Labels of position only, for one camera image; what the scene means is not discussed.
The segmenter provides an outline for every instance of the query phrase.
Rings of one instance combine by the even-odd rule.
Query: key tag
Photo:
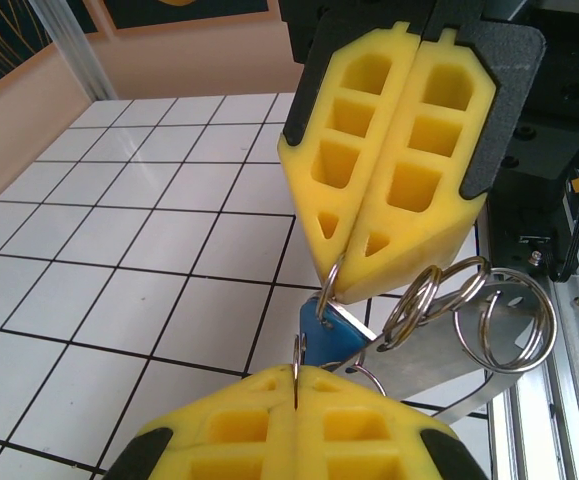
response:
[[[363,322],[333,299],[333,285],[341,260],[333,266],[322,290],[300,308],[300,336],[304,363],[325,366],[345,361],[376,339]]]

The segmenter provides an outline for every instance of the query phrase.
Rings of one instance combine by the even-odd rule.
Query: white tile floor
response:
[[[142,424],[290,360],[318,287],[276,154],[292,98],[99,102],[2,193],[0,479],[100,478]],[[379,330],[395,301],[350,310]],[[486,416],[455,428],[488,469]]]

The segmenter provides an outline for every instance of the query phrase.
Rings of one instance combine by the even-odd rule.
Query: key ring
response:
[[[430,310],[440,285],[463,270],[479,266],[479,271],[467,280],[460,288],[460,294],[438,309]],[[446,270],[432,265],[427,267],[409,286],[391,315],[387,319],[383,332],[385,343],[379,351],[387,351],[401,345],[413,333],[416,327],[426,325],[448,311],[456,311],[469,302],[483,287],[491,275],[491,264],[484,257],[470,257]]]
[[[527,344],[516,358],[507,363],[500,363],[494,357],[489,342],[489,325],[493,309],[500,298],[500,292],[493,295],[493,298],[489,300],[488,308],[480,315],[480,321],[478,324],[478,340],[484,359],[474,352],[465,341],[462,329],[460,328],[459,310],[454,310],[453,312],[453,324],[456,336],[469,358],[485,369],[496,373],[507,374],[527,372],[541,364],[547,358],[556,342],[557,322],[553,304],[538,282],[524,273],[509,268],[499,267],[492,268],[491,274],[510,277],[521,285],[527,287],[529,291],[538,298],[541,308],[534,317]]]
[[[293,341],[293,361],[291,362],[291,375],[293,377],[293,406],[298,408],[298,371],[304,363],[304,353],[307,349],[307,337],[296,335]]]
[[[327,307],[327,302],[333,300],[333,285],[338,277],[338,271],[340,270],[343,259],[344,255],[340,255],[338,261],[333,264],[333,267],[331,267],[329,275],[327,275],[327,279],[322,286],[322,290],[320,290],[320,296],[318,297],[318,303],[316,304],[316,317],[320,320],[320,323],[327,328],[331,328],[331,325],[324,318],[325,308]]]

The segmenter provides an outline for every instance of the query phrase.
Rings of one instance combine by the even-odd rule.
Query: triangular cutout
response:
[[[336,233],[336,227],[338,226],[338,216],[333,213],[322,212],[318,214],[318,223],[320,224],[320,230],[322,230],[322,235],[329,240]]]

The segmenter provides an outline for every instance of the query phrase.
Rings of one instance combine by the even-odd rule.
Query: framed picture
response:
[[[116,29],[268,12],[267,0],[104,0]]]
[[[97,32],[83,0],[67,3],[85,33]],[[51,43],[28,0],[0,0],[0,84]]]

